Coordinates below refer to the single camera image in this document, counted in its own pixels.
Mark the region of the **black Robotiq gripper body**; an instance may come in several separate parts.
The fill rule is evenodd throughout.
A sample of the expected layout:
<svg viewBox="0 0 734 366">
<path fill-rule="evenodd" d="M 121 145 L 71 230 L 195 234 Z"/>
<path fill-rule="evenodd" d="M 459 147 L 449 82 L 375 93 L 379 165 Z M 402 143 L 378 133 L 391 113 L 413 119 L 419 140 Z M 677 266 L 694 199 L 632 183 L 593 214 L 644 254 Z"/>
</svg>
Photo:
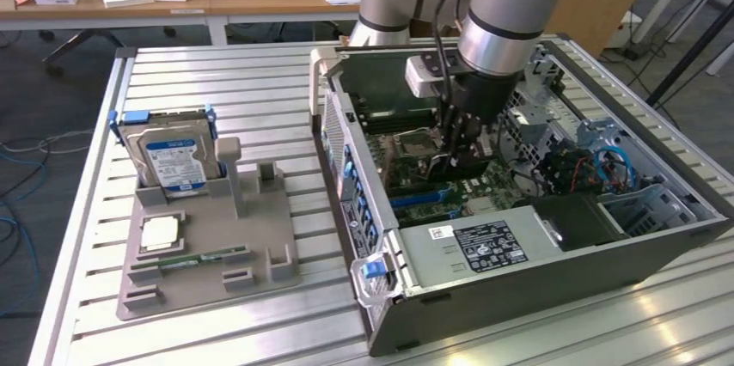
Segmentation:
<svg viewBox="0 0 734 366">
<path fill-rule="evenodd" d="M 512 93 L 520 82 L 520 72 L 508 76 L 496 76 L 473 71 L 453 79 L 453 91 L 449 103 L 461 113 L 479 118 L 490 125 L 501 115 Z"/>
</svg>

